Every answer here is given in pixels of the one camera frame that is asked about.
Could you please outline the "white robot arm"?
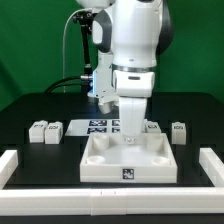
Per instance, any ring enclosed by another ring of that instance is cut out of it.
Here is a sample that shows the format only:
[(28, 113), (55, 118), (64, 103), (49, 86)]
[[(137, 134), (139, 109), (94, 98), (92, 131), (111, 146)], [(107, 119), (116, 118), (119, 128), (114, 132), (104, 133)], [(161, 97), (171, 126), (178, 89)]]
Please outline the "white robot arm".
[(94, 14), (98, 49), (90, 97), (103, 113), (119, 105), (120, 133), (132, 144), (142, 133), (157, 65), (173, 38), (167, 0), (76, 0)]

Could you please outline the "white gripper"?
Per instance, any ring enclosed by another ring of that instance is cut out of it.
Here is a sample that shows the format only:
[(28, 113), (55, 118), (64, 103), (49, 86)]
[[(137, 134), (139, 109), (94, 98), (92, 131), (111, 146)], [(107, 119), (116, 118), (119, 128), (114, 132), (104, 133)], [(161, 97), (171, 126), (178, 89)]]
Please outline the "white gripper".
[(119, 98), (120, 133), (128, 144), (142, 133), (146, 106), (146, 98)]

